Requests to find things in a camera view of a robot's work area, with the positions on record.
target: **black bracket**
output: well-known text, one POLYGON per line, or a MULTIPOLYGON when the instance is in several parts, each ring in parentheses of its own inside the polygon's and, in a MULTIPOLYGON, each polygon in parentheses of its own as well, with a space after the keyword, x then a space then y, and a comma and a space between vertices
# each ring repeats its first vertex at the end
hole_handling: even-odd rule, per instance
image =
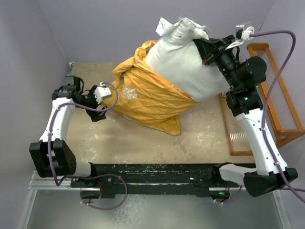
MULTIPOLYGON (((52 177, 52 171, 48 158, 48 147, 46 142, 35 142, 30 144, 30 155, 40 177, 52 177)), ((73 175, 76 170, 76 158, 68 145, 63 140, 55 140, 51 143, 51 150, 56 175, 73 175)))
MULTIPOLYGON (((298 173, 295 168, 286 168, 284 175, 289 183, 298 178, 298 173)), ((244 175, 244 186, 253 197, 281 189, 285 185, 280 173, 262 176, 258 175, 257 172, 253 172, 244 175)))

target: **cloth bag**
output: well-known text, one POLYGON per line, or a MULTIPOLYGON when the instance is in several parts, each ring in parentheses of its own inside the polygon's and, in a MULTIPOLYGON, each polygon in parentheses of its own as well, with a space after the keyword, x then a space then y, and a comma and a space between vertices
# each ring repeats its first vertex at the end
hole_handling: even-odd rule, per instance
POLYGON ((215 64, 203 65, 193 42, 193 39, 209 39, 205 26, 188 18, 172 25, 161 18, 156 32, 161 38, 146 56, 152 71, 198 102, 230 89, 215 64))
MULTIPOLYGON (((145 42, 133 57, 113 70, 112 83, 119 94, 113 110, 144 126, 178 135, 180 124, 177 115, 197 102, 149 68, 146 50, 156 42, 145 42)), ((112 90, 112 97, 102 103, 109 107, 114 100, 115 92, 112 90)))

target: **dirty floor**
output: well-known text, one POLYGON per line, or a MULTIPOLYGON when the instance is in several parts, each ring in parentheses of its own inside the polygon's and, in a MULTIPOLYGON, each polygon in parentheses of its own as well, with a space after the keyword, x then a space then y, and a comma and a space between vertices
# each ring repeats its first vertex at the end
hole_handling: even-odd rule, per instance
MULTIPOLYGON (((112 81, 117 62, 78 62, 72 74, 85 89, 112 81)), ((108 111, 106 120, 92 123, 76 109, 67 142, 78 160, 94 163, 250 163, 252 156, 230 156, 219 96, 179 115, 181 134, 172 136, 139 125, 108 111)))

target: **wooden frame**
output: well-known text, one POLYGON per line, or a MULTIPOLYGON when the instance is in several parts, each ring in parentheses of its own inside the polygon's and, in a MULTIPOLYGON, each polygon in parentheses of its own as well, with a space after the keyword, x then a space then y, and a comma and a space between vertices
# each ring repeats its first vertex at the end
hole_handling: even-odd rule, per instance
MULTIPOLYGON (((274 74, 277 75, 278 74, 278 68, 276 66, 276 63, 274 61, 274 58, 269 50, 269 44, 268 43, 251 43, 249 45, 247 45, 247 49, 250 53, 250 56, 256 56, 255 52, 257 51, 261 51, 262 54, 266 54, 269 62, 271 64, 271 67, 274 71, 274 74)), ((279 117, 276 112, 274 103, 272 101, 272 99, 269 100, 269 104, 268 104, 268 116, 270 119, 270 123, 271 123, 271 127, 272 130, 274 132, 275 135, 275 139, 276 139, 276 146, 278 148, 288 144, 289 142, 297 139, 298 137, 302 136, 305 134, 305 130, 303 129, 303 126, 301 124, 301 121, 296 113, 295 107, 292 103, 292 100, 289 96, 289 93, 286 89, 286 86, 284 84, 284 81, 282 79, 281 76, 279 76, 278 78, 278 84, 279 87, 283 93, 283 96, 285 98, 285 102, 287 103, 287 106, 289 108, 290 114, 292 116, 292 119, 295 123, 296 129, 282 129, 279 117)), ((266 82, 263 82, 259 85, 259 89, 263 98, 263 101, 265 102, 267 94, 268 94, 268 86, 266 84, 266 82)), ((229 124, 228 124, 228 118, 226 115, 226 108, 224 105, 224 99, 222 97, 222 95, 220 94, 220 99, 221 99, 221 104, 222 104, 222 108, 224 111, 224 120, 227 126, 227 131, 228 131, 228 137, 229 137, 229 142, 230 142, 230 148, 231 148, 231 155, 233 156, 250 156, 252 155, 251 151, 235 151, 234 150, 234 146, 233 146, 233 140, 231 139, 231 133, 229 130, 229 124)))

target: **gray wall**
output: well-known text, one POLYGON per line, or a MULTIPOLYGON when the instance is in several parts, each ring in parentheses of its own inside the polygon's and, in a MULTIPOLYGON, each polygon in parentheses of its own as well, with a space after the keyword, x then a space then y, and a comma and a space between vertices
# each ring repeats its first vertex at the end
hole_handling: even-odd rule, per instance
POLYGON ((34 170, 30 142, 41 136, 51 93, 68 70, 33 0, 0 1, 0 224, 16 228, 34 170))
POLYGON ((158 39, 159 18, 188 17, 210 28, 210 36, 235 34, 252 21, 259 30, 275 0, 37 0, 68 61, 116 62, 143 42, 158 39))
MULTIPOLYGON (((304 75, 304 53, 305 53, 305 1, 304 0, 276 0, 261 31, 287 29, 296 34, 295 51, 285 67, 282 77, 301 122, 305 127, 305 75, 304 75)), ((290 47, 289 35, 270 35, 255 42, 267 42, 275 61, 280 67, 286 58, 290 47)), ((280 152, 290 167, 298 170, 299 178, 293 182, 294 187, 305 188, 305 136, 285 145, 280 152)), ((290 191, 283 191, 286 210, 294 229, 305 228, 304 212, 305 204, 299 201, 290 191)))

